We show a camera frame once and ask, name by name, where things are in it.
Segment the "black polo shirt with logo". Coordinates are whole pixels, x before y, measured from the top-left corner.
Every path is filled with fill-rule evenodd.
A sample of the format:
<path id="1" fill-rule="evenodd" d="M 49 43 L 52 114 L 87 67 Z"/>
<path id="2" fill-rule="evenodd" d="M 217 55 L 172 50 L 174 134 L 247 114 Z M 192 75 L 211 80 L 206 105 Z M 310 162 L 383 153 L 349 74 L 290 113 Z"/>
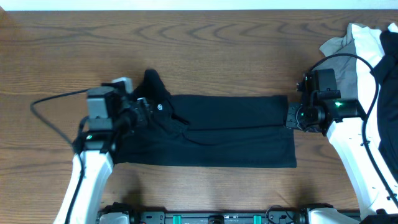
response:
<path id="1" fill-rule="evenodd" d="M 114 163 L 157 166 L 295 168 L 288 100 L 275 96 L 171 95 L 156 70 L 133 91 L 154 109 L 149 124 L 122 138 Z"/>

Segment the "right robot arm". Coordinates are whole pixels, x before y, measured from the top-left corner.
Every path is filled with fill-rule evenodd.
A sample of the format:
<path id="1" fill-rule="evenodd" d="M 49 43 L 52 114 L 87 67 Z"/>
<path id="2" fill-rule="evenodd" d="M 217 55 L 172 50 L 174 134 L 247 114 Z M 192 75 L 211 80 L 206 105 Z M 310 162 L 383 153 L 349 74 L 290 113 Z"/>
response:
<path id="1" fill-rule="evenodd" d="M 359 205 L 360 223 L 397 223 L 397 182 L 378 144 L 378 84 L 360 75 L 356 98 L 343 98 L 332 69 L 315 70 L 297 83 L 299 103 L 290 103 L 286 128 L 320 133 L 338 153 Z"/>

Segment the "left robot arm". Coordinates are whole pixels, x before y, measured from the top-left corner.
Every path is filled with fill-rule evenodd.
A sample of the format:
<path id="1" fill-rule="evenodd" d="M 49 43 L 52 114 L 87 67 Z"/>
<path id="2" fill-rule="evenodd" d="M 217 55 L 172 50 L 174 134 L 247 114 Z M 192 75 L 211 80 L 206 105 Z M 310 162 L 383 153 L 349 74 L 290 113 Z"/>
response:
<path id="1" fill-rule="evenodd" d="M 87 94 L 89 114 L 73 141 L 73 169 L 55 223 L 94 223 L 116 158 L 136 128 L 147 126 L 152 107 L 128 94 Z"/>

